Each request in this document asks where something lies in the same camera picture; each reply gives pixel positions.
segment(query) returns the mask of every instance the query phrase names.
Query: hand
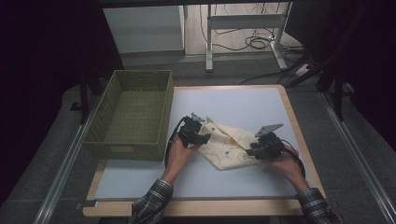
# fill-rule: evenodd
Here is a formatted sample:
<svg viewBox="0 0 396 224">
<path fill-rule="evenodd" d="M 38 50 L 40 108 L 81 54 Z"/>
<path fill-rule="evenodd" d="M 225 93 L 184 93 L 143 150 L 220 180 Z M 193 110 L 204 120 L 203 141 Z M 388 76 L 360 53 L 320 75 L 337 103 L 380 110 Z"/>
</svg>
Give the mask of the hand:
<svg viewBox="0 0 396 224">
<path fill-rule="evenodd" d="M 285 147 L 290 151 L 295 152 L 298 156 L 299 152 L 297 150 L 289 146 Z M 310 188 L 308 182 L 306 182 L 301 173 L 300 166 L 289 153 L 284 152 L 279 158 L 274 160 L 266 160 L 264 162 L 271 165 L 279 173 L 285 176 L 294 186 L 297 192 L 301 192 Z"/>
<path fill-rule="evenodd" d="M 185 148 L 181 139 L 176 135 L 169 151 L 168 165 L 163 172 L 161 179 L 173 184 L 178 174 L 180 174 L 184 166 L 186 166 L 190 161 L 192 155 L 199 147 L 199 145 L 195 145 L 190 148 Z"/>
</svg>

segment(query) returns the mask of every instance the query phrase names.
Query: white wall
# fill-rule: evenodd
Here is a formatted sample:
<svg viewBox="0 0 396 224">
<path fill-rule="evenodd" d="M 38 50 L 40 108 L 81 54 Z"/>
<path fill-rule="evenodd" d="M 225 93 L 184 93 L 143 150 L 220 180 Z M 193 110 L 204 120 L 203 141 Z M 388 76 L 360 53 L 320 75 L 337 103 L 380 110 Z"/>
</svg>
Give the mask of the white wall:
<svg viewBox="0 0 396 224">
<path fill-rule="evenodd" d="M 183 7 L 104 8 L 119 53 L 184 49 Z"/>
</svg>

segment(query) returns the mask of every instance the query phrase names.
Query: plaid cuff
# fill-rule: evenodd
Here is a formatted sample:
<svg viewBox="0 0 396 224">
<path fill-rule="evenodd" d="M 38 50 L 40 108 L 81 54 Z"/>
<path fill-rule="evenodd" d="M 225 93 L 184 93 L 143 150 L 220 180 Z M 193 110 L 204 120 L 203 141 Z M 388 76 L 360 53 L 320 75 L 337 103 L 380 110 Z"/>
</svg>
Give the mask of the plaid cuff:
<svg viewBox="0 0 396 224">
<path fill-rule="evenodd" d="M 312 223 L 344 223 L 332 212 L 318 189 L 312 188 L 296 194 L 305 217 Z"/>
<path fill-rule="evenodd" d="M 173 190 L 171 184 L 157 179 L 148 193 L 132 205 L 137 223 L 160 223 L 163 209 L 172 199 Z"/>
</svg>

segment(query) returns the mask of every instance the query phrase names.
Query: white metal stand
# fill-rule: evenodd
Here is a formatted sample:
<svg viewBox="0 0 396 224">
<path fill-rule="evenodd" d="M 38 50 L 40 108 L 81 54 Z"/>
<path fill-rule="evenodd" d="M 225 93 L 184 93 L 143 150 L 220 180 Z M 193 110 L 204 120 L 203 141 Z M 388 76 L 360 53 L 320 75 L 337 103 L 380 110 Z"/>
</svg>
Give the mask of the white metal stand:
<svg viewBox="0 0 396 224">
<path fill-rule="evenodd" d="M 206 42 L 206 72 L 213 71 L 212 30 L 221 29 L 256 29 L 278 28 L 275 38 L 271 40 L 271 49 L 275 54 L 281 70 L 288 67 L 280 53 L 279 42 L 285 30 L 291 3 L 288 3 L 282 14 L 265 15 L 226 15 L 212 16 L 211 5 L 207 6 L 207 42 Z"/>
</svg>

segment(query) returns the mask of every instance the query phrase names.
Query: wooden floor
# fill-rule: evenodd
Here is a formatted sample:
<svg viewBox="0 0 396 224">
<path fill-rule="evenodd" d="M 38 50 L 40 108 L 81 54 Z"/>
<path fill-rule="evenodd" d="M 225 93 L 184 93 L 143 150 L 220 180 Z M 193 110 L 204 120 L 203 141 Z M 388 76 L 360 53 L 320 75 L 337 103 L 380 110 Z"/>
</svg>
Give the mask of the wooden floor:
<svg viewBox="0 0 396 224">
<path fill-rule="evenodd" d="M 250 15 L 250 14 L 274 14 L 282 13 L 287 3 L 256 3 L 256 4 L 219 4 L 212 5 L 213 15 Z M 185 20 L 185 53 L 186 55 L 205 54 L 207 40 L 207 5 L 187 6 L 187 19 Z M 214 53 L 238 53 L 238 52 L 261 52 L 271 51 L 268 41 L 254 43 L 253 46 L 262 48 L 254 49 L 247 47 L 246 39 L 252 36 L 268 38 L 277 29 L 244 29 L 244 30 L 216 30 L 212 31 L 212 43 Z M 301 46 L 301 44 L 284 33 L 281 44 L 285 46 Z"/>
</svg>

